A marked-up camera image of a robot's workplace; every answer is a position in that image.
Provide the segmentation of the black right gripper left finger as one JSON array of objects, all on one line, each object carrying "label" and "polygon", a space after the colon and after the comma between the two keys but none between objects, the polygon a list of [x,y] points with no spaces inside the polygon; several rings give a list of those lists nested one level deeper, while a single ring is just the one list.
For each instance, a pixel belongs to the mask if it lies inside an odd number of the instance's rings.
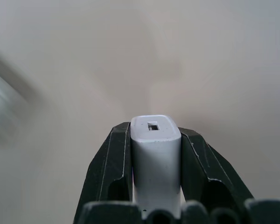
[{"label": "black right gripper left finger", "polygon": [[95,201],[133,200],[130,123],[113,127],[87,169],[73,223],[83,206]]}]

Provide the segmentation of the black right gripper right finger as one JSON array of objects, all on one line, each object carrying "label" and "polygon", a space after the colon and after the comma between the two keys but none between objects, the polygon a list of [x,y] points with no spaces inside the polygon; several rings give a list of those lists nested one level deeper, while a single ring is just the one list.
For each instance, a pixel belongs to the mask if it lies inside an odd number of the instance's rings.
[{"label": "black right gripper right finger", "polygon": [[253,197],[233,166],[199,133],[182,134],[181,187],[186,200],[203,205],[242,205]]}]

